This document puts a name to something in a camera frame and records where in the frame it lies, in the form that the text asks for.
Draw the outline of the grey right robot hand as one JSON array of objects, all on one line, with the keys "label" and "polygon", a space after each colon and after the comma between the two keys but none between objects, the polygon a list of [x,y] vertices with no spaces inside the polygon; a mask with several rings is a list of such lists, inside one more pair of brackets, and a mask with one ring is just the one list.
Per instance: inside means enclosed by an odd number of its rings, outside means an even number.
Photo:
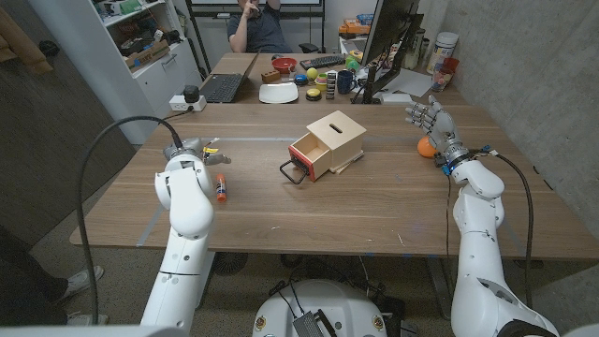
[{"label": "grey right robot hand", "polygon": [[405,111],[408,115],[406,121],[423,130],[430,145],[444,156],[447,163],[468,154],[452,116],[433,95],[429,96],[429,105],[411,102]]}]

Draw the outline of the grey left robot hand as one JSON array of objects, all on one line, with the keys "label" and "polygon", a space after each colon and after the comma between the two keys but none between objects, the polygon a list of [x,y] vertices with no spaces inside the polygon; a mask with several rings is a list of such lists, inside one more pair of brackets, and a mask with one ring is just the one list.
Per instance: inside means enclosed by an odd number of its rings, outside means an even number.
[{"label": "grey left robot hand", "polygon": [[163,150],[163,154],[167,160],[174,157],[176,154],[194,154],[198,157],[201,157],[203,162],[207,166],[213,166],[218,164],[230,164],[231,159],[224,154],[209,154],[204,150],[204,143],[201,138],[189,138],[182,140],[182,149],[179,150],[178,147],[172,143],[168,147]]}]

